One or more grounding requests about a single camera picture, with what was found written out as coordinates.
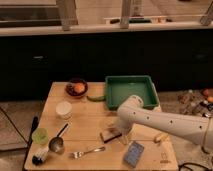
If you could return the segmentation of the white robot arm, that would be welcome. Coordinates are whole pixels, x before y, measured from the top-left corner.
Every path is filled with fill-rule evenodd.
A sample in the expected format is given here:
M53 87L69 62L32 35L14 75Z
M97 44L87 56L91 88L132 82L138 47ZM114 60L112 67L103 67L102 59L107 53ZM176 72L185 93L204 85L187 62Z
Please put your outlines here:
M213 118L157 112L143 108L143 100L129 96L117 109L113 127L127 135L134 124L148 126L213 149Z

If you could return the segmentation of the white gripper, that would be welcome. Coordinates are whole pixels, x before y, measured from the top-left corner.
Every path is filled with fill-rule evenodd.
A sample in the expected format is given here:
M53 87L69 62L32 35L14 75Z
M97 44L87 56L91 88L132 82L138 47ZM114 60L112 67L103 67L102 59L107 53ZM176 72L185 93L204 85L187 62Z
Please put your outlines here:
M130 143L130 136L128 135L132 130L133 124L122 119L117 119L114 124L109 124L107 129L110 132L119 131L122 134L122 143L128 145Z

